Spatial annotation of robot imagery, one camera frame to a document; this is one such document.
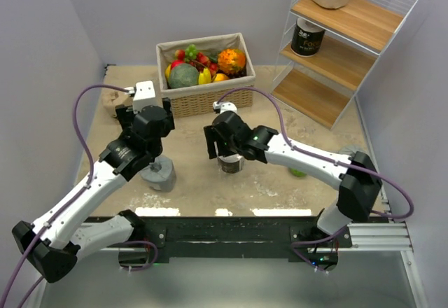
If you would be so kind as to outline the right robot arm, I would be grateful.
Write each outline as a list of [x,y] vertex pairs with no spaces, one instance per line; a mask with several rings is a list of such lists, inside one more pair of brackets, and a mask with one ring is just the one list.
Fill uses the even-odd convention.
[[329,185],[338,192],[336,201],[325,208],[312,229],[314,243],[327,247],[337,231],[352,222],[366,223],[382,188],[369,155],[356,152],[340,155],[304,145],[277,130],[259,125],[250,128],[233,111],[216,116],[204,127],[209,157],[240,155],[246,160],[295,169]]

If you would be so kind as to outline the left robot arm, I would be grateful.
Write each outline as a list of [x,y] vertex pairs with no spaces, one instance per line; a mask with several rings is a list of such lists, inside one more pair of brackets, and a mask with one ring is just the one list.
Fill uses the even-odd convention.
[[61,280],[78,261],[104,247],[123,242],[138,246],[144,241],[144,222],[130,210],[99,230],[80,229],[109,195],[161,156],[162,139],[174,130],[168,98],[137,113],[128,106],[118,110],[122,132],[91,164],[85,178],[47,213],[31,223],[21,220],[12,229],[22,257],[49,283]]

